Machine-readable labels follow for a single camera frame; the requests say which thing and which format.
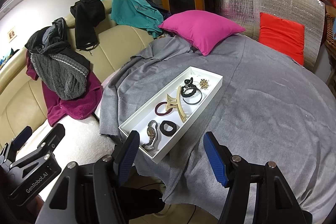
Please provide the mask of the silver foil insulation mat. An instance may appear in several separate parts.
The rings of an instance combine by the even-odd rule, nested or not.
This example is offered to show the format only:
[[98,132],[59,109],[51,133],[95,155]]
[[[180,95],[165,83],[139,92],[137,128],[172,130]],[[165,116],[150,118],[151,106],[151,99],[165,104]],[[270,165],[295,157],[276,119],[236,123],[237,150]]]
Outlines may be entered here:
[[319,0],[216,0],[216,13],[244,27],[244,35],[254,40],[259,38],[261,12],[304,25],[304,67],[312,71],[322,42],[324,3]]

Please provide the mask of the beige hair claw clip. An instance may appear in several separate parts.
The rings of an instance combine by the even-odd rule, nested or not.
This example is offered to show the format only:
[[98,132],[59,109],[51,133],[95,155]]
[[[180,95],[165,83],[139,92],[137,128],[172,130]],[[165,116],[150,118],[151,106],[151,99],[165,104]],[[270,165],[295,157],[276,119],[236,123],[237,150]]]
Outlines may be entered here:
[[177,88],[176,97],[172,97],[169,94],[166,94],[166,111],[177,109],[179,117],[183,123],[187,120],[187,115],[183,110],[181,104],[181,86]]

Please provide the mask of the magenta pillow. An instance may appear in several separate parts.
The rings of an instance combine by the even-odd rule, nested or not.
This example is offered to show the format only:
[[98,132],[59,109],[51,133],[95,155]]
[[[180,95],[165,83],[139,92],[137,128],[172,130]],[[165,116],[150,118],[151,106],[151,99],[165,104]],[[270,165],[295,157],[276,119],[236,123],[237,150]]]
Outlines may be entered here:
[[179,35],[207,56],[227,37],[245,31],[245,28],[223,16],[203,11],[189,10],[174,14],[164,20],[159,28]]

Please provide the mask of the silver wrist watch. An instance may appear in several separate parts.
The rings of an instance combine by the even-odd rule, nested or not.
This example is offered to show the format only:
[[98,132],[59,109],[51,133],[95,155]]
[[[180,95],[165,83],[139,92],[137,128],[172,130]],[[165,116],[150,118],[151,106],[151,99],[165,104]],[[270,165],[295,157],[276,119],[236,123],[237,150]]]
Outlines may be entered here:
[[152,151],[154,149],[154,143],[157,140],[158,132],[157,132],[158,123],[155,120],[151,120],[147,125],[147,135],[149,137],[149,141],[142,145],[142,148],[147,151]]

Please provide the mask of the teal garment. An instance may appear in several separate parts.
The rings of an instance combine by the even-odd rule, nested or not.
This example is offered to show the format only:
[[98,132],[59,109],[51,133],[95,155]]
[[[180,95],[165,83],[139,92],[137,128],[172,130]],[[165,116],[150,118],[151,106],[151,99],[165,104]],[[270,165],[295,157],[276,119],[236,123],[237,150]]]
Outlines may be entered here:
[[146,0],[110,1],[112,4],[110,18],[117,25],[146,30],[154,39],[163,33],[163,30],[159,28],[159,25],[163,23],[162,14]]

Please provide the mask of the gold brooch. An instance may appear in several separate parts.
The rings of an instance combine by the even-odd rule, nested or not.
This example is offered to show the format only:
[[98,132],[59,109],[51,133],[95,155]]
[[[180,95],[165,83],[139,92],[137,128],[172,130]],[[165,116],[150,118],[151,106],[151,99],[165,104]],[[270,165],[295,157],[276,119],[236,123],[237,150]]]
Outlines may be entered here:
[[201,89],[208,89],[209,88],[209,81],[206,80],[206,79],[201,79],[200,82],[199,82],[199,86]]

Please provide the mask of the magenta fleece blanket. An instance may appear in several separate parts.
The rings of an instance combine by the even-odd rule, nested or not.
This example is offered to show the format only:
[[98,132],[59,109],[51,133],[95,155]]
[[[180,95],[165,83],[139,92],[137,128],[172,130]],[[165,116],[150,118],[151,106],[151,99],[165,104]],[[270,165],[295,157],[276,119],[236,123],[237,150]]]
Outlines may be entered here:
[[[61,54],[65,54],[70,58],[77,60],[76,62],[90,67],[90,62],[83,55],[66,49]],[[33,64],[30,60],[29,51],[26,52],[26,75],[30,76],[34,81],[39,78]],[[102,86],[96,75],[90,71],[87,77],[87,88],[84,94],[74,100],[61,100],[59,96],[51,91],[47,85],[42,82],[42,91],[47,107],[47,119],[50,126],[54,126],[65,116],[70,116],[76,120],[88,118],[97,108],[102,98]]]

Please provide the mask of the dark grey jacket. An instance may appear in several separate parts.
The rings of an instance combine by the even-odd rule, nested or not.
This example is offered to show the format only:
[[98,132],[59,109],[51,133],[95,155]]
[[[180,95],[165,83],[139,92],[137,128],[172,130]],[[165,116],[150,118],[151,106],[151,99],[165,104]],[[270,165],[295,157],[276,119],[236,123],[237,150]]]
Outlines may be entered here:
[[59,53],[70,47],[64,18],[58,18],[52,22],[52,26],[35,32],[25,44],[25,48],[30,53],[36,54]]

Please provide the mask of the beige leather sofa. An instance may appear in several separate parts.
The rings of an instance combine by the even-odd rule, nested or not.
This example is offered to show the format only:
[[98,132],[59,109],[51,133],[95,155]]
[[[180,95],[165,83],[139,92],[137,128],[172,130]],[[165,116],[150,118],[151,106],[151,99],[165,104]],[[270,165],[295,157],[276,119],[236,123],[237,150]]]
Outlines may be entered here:
[[[145,30],[116,24],[110,18],[112,1],[104,0],[103,4],[106,17],[94,29],[98,46],[79,52],[91,62],[100,81],[153,41]],[[1,144],[11,141],[26,126],[37,130],[47,119],[42,82],[26,75],[26,52],[25,48],[19,50],[1,69]]]

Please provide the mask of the grey knitted sweater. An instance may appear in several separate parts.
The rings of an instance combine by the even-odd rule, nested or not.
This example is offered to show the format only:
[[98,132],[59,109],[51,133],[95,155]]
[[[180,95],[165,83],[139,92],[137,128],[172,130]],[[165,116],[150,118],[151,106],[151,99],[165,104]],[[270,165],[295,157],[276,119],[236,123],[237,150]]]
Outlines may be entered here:
[[30,59],[37,75],[60,99],[69,101],[85,93],[90,62],[84,56],[32,53]]

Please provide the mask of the red pillow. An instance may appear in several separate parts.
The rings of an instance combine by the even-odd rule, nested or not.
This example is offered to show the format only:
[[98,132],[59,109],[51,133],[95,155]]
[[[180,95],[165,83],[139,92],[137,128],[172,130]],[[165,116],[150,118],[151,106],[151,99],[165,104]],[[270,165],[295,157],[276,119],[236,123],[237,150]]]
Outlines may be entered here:
[[259,42],[304,64],[305,26],[302,24],[261,12]]

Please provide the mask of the black garment on sofa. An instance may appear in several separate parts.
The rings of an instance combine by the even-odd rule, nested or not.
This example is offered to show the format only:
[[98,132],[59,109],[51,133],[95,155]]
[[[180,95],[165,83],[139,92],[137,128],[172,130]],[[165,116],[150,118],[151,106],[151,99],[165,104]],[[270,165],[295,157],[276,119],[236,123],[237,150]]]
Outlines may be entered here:
[[105,19],[105,7],[101,0],[78,0],[70,7],[75,18],[76,49],[93,50],[98,45],[95,27]]

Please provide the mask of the black scrunchie with band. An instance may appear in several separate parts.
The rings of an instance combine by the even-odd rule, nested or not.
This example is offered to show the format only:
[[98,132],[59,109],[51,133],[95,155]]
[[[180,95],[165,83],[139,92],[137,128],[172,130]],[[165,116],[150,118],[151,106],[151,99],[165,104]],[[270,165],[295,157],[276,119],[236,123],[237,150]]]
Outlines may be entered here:
[[181,89],[183,102],[188,105],[197,105],[203,99],[203,93],[195,86]]

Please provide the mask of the white jewelry tray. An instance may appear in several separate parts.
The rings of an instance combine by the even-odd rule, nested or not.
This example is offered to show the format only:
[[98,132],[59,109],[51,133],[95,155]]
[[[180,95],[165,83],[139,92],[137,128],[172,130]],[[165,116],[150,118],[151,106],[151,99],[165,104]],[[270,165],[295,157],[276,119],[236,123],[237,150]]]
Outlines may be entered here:
[[[203,99],[197,105],[188,105],[183,102],[181,98],[181,104],[184,112],[187,115],[187,120],[183,123],[179,117],[177,109],[173,109],[169,114],[159,116],[159,113],[163,114],[166,111],[166,105],[161,105],[157,109],[157,104],[166,102],[166,94],[172,97],[176,97],[177,88],[185,85],[185,80],[193,79],[195,86],[200,88],[199,82],[201,79],[209,81],[209,88],[201,92],[203,93]],[[158,125],[163,121],[171,121],[177,125],[177,131],[172,136],[166,136],[161,133],[161,130],[157,130],[158,137],[154,143],[154,149],[147,151],[142,147],[139,150],[148,157],[152,162],[158,164],[169,151],[177,144],[177,142],[183,137],[186,131],[196,121],[196,119],[202,114],[207,105],[211,102],[219,89],[222,87],[223,77],[216,73],[205,71],[196,67],[188,67],[182,73],[177,75],[166,86],[152,96],[146,103],[144,103],[134,114],[132,114],[126,121],[124,121],[119,129],[124,137],[128,137],[131,131],[135,130],[139,133],[140,144],[145,144],[149,141],[147,135],[147,125],[151,120],[155,120]]]

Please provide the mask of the grey bed blanket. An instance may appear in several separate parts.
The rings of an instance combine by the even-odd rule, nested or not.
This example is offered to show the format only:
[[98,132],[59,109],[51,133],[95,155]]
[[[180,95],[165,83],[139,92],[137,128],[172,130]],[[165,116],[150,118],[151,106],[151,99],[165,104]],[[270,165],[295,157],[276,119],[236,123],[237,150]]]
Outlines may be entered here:
[[210,131],[248,162],[276,162],[300,207],[323,221],[335,205],[335,98],[311,71],[247,36],[230,36],[207,56],[177,36],[152,41],[104,89],[100,133],[119,137],[120,124],[189,67],[221,75],[222,87],[159,164],[137,155],[138,173],[165,183],[165,202],[219,217],[228,190],[203,148]]

